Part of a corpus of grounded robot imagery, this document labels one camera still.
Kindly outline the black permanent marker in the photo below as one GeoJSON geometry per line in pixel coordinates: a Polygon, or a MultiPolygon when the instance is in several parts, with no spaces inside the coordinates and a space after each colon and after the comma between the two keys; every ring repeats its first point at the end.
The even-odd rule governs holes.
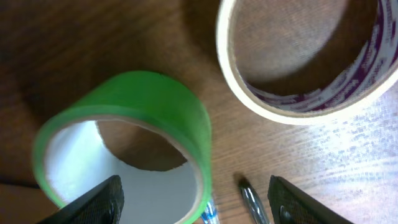
{"type": "Polygon", "coordinates": [[[270,220],[264,210],[264,206],[257,192],[247,180],[242,177],[238,180],[238,188],[243,202],[255,224],[270,224],[270,220]]]}

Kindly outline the green tape roll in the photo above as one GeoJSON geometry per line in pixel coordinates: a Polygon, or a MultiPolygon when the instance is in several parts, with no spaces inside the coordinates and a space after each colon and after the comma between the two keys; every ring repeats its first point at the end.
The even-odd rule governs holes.
{"type": "Polygon", "coordinates": [[[48,120],[35,139],[32,162],[38,185],[60,208],[118,175],[121,223],[193,223],[211,198],[211,121],[180,82],[154,72],[126,72],[48,120]],[[126,164],[100,136],[97,123],[105,120],[157,133],[186,162],[163,172],[126,164]]]}

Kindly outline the cream masking tape roll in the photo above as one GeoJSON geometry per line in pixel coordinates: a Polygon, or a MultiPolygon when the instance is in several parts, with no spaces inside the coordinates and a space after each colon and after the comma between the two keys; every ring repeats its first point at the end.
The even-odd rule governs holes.
{"type": "Polygon", "coordinates": [[[324,89],[309,94],[277,96],[251,86],[241,76],[233,50],[237,1],[221,1],[216,22],[216,48],[224,78],[236,97],[269,120],[293,125],[324,123],[352,116],[397,82],[397,1],[382,0],[372,37],[354,63],[324,89]]]}

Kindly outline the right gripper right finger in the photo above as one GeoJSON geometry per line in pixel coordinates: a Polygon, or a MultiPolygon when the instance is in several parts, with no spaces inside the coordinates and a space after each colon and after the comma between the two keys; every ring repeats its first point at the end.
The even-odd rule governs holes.
{"type": "Polygon", "coordinates": [[[276,224],[352,224],[280,176],[271,176],[267,197],[276,224]]]}

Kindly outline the blue ballpoint pen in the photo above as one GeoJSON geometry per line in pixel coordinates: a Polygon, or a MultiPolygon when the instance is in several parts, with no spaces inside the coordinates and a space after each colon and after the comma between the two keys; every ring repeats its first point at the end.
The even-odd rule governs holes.
{"type": "Polygon", "coordinates": [[[206,208],[201,214],[201,219],[204,224],[220,224],[218,211],[213,199],[210,199],[206,204],[206,208]]]}

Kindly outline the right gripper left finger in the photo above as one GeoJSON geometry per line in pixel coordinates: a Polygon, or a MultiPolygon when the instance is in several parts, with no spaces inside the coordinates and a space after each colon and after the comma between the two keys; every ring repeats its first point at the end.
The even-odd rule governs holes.
{"type": "Polygon", "coordinates": [[[38,224],[118,224],[123,206],[121,178],[113,175],[38,224]]]}

